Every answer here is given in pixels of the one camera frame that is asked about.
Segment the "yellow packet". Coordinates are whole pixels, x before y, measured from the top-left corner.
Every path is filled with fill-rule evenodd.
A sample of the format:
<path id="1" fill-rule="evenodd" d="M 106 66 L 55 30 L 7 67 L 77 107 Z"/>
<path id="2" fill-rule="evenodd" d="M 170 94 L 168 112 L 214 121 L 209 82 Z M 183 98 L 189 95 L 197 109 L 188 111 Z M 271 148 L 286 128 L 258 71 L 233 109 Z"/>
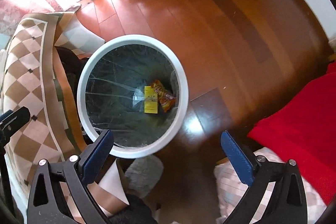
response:
<path id="1" fill-rule="evenodd" d="M 158 113 L 158 94 L 151 86 L 144 87 L 144 113 L 157 114 Z"/>

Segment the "orange snack bag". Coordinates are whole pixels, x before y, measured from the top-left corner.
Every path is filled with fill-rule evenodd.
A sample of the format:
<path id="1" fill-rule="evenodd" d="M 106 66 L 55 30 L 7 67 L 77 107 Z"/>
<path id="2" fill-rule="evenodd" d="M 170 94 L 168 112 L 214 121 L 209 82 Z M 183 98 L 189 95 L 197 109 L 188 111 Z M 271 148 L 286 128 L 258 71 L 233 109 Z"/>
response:
<path id="1" fill-rule="evenodd" d="M 163 111 L 166 113 L 168 112 L 175 104 L 176 98 L 168 92 L 161 81 L 154 80 L 151 83 L 151 87 L 153 88 L 154 92 L 157 94 L 158 101 L 162 106 Z"/>

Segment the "white round trash bin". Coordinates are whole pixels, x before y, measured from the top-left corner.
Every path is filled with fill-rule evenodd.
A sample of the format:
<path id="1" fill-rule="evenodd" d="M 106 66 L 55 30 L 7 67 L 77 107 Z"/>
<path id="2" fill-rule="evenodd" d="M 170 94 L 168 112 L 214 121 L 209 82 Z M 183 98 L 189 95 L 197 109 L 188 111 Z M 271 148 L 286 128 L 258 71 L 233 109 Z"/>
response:
<path id="1" fill-rule="evenodd" d="M 154 80 L 177 99 L 157 114 L 144 112 L 144 89 Z M 87 61 L 77 89 L 77 108 L 92 141 L 111 130 L 110 154 L 124 159 L 145 157 L 167 146 L 179 132 L 189 104 L 189 87 L 175 53 L 150 36 L 112 39 Z"/>

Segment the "grey slipper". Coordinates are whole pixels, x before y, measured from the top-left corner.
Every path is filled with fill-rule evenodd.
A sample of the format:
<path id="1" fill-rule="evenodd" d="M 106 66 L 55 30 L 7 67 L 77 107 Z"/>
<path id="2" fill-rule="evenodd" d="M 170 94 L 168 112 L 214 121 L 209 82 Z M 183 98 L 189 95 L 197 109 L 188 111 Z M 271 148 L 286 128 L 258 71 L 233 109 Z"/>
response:
<path id="1" fill-rule="evenodd" d="M 159 182 L 163 169 L 163 163 L 154 155 L 135 159 L 125 173 L 127 193 L 146 197 Z"/>

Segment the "black fleece trousers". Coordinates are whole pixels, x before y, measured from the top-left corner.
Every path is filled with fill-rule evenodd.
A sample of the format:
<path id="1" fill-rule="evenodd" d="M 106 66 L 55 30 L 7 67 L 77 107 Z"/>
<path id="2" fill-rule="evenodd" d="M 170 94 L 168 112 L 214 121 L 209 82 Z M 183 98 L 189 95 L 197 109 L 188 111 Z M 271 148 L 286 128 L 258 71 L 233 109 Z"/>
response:
<path id="1" fill-rule="evenodd" d="M 127 194 L 129 205 L 109 218 L 114 224 L 157 224 L 148 207 L 138 196 Z"/>

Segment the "checkered brown tablecloth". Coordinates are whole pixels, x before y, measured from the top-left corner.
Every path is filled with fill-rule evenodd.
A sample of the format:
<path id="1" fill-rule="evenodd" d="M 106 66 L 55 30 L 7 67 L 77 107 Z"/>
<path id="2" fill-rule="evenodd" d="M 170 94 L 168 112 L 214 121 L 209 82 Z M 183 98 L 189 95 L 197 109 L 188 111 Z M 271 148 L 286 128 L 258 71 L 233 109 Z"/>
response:
<path id="1" fill-rule="evenodd" d="M 74 12 L 33 13 L 21 19 L 1 53 L 1 111 L 30 112 L 5 148 L 15 200 L 23 206 L 41 159 L 65 161 L 86 147 L 58 50 L 83 60 L 103 44 Z"/>

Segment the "red blanket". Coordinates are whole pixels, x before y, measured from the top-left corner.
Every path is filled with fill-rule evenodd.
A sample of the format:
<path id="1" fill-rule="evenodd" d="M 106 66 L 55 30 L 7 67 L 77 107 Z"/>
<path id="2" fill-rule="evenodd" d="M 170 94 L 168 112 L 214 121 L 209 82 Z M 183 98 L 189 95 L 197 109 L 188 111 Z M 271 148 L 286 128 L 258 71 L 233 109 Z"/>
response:
<path id="1" fill-rule="evenodd" d="M 294 159 L 326 205 L 335 196 L 335 100 L 335 63 L 331 63 L 323 76 L 248 133 L 282 161 Z"/>

